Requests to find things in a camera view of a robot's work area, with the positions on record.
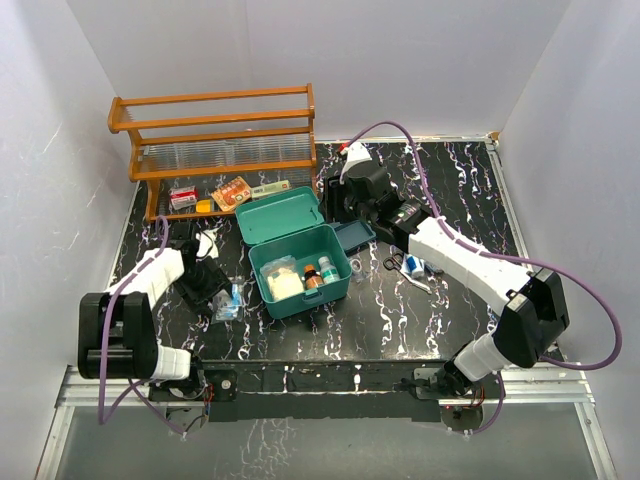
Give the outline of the brown bottle orange cap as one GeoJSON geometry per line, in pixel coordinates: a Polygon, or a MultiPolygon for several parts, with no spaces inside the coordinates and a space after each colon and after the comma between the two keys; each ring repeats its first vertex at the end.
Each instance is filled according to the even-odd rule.
{"type": "Polygon", "coordinates": [[[304,283],[307,290],[313,290],[324,284],[322,276],[313,264],[304,267],[304,283]]]}

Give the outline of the bag of blue-white packets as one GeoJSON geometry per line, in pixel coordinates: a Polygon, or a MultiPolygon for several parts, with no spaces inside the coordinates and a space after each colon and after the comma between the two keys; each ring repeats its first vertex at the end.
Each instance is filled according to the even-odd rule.
{"type": "Polygon", "coordinates": [[[230,322],[240,320],[244,311],[244,285],[233,283],[231,293],[221,290],[213,300],[214,317],[217,322],[230,322]]]}

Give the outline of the orange medicine box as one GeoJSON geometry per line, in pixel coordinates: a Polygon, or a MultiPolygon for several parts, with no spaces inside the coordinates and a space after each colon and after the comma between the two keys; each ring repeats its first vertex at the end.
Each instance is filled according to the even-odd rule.
{"type": "Polygon", "coordinates": [[[231,181],[216,189],[211,194],[211,197],[221,211],[232,212],[239,205],[251,199],[251,187],[243,177],[236,176],[231,181]]]}

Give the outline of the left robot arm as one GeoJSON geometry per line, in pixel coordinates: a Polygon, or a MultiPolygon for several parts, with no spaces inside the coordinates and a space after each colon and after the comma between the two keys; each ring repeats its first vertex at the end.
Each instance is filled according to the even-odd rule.
{"type": "Polygon", "coordinates": [[[179,222],[126,277],[104,292],[86,294],[79,305],[81,376],[171,381],[182,397],[200,396],[206,374],[193,366],[190,351],[160,345],[153,310],[174,289],[192,313],[212,317],[214,298],[232,293],[231,281],[216,258],[213,233],[179,222]]]}

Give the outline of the white bottle green label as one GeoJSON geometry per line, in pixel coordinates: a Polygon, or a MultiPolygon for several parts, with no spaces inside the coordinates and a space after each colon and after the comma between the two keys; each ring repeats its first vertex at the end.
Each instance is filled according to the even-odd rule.
{"type": "Polygon", "coordinates": [[[318,260],[320,274],[324,284],[335,283],[340,280],[340,275],[327,256],[322,256],[318,260]]]}

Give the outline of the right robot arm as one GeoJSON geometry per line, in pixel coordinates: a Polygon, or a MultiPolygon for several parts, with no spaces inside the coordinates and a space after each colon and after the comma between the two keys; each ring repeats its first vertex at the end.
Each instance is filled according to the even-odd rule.
{"type": "Polygon", "coordinates": [[[479,296],[497,315],[494,330],[461,347],[423,387],[466,397],[482,379],[507,366],[534,366],[569,325],[562,282],[548,269],[531,272],[490,257],[466,237],[446,234],[442,218],[415,198],[403,198],[387,171],[373,161],[324,179],[326,219],[361,220],[377,238],[443,270],[479,296]]]}

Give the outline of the white gauze pad packet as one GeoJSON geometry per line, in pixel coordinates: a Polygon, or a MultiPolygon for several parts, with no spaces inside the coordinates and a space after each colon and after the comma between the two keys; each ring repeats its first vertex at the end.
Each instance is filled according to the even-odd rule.
{"type": "Polygon", "coordinates": [[[216,259],[219,256],[216,245],[216,232],[214,230],[203,230],[196,234],[199,242],[196,258],[204,260],[206,258],[216,259]]]}

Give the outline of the bag of cotton balls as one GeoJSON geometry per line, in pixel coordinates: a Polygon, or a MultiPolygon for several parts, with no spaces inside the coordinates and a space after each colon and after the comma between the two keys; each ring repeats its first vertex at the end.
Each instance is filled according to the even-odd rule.
{"type": "Polygon", "coordinates": [[[260,268],[272,302],[279,302],[305,291],[296,268],[296,259],[286,255],[267,262],[260,268]]]}

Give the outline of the white-blue ointment tube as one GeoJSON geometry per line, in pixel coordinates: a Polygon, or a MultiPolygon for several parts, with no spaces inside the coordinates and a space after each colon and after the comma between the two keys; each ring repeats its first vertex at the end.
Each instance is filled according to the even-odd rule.
{"type": "Polygon", "coordinates": [[[412,279],[421,279],[425,275],[424,262],[413,255],[404,256],[403,268],[412,279]]]}

